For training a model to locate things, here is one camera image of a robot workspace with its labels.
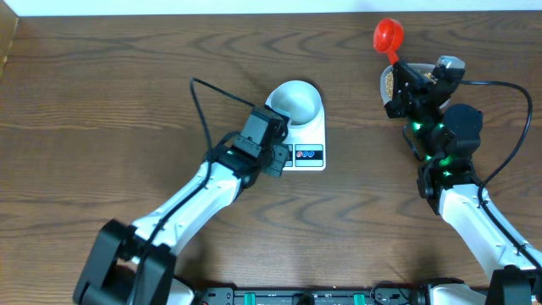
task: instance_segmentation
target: red spoon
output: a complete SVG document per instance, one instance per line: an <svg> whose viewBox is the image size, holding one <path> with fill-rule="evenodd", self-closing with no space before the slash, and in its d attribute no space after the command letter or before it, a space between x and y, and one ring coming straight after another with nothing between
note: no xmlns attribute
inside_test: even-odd
<svg viewBox="0 0 542 305"><path fill-rule="evenodd" d="M386 53L391 64L399 61L397 51L403 43L405 31L399 21L384 18L374 30L373 47L378 53Z"/></svg>

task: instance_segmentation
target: red scoop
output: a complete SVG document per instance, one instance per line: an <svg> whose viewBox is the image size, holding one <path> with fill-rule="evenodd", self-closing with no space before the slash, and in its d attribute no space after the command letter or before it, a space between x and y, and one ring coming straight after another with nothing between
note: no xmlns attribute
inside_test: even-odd
<svg viewBox="0 0 542 305"><path fill-rule="evenodd" d="M405 31L399 21L384 18L374 30L373 47L378 53L386 53L391 64L399 61L397 51L403 43Z"/></svg>

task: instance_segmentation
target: white background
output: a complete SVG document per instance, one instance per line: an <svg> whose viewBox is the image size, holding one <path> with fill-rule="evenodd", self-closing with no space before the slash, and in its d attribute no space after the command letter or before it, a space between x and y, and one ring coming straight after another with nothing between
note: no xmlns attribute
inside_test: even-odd
<svg viewBox="0 0 542 305"><path fill-rule="evenodd" d="M19 16L539 10L542 0L4 0Z"/></svg>

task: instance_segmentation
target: cardboard edge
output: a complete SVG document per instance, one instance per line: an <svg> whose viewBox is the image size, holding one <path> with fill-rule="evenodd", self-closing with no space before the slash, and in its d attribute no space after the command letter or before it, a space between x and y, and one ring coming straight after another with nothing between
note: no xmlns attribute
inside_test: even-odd
<svg viewBox="0 0 542 305"><path fill-rule="evenodd" d="M18 24L19 16L3 0L0 0L0 79L3 75L3 67L8 62L9 50L14 43Z"/></svg>

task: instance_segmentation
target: green connector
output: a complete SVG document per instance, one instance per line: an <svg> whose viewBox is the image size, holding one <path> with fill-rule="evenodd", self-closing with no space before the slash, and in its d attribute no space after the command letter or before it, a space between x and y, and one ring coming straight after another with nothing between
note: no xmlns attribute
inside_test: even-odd
<svg viewBox="0 0 542 305"><path fill-rule="evenodd" d="M256 305L255 293L245 293L245 305Z"/></svg>
<svg viewBox="0 0 542 305"><path fill-rule="evenodd" d="M354 295L354 305L365 305L365 295L364 294L355 294Z"/></svg>

